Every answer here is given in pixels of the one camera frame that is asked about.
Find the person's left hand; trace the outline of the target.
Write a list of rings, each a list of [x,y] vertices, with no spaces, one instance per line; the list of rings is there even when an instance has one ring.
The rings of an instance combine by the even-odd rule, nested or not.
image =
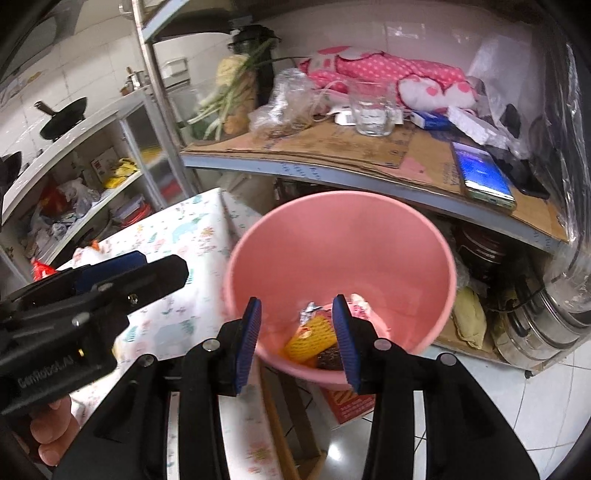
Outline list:
[[[35,451],[45,465],[57,466],[80,430],[71,406],[71,397],[66,396],[34,412],[28,432],[35,446],[31,449],[21,436],[15,434],[21,448],[28,455]]]

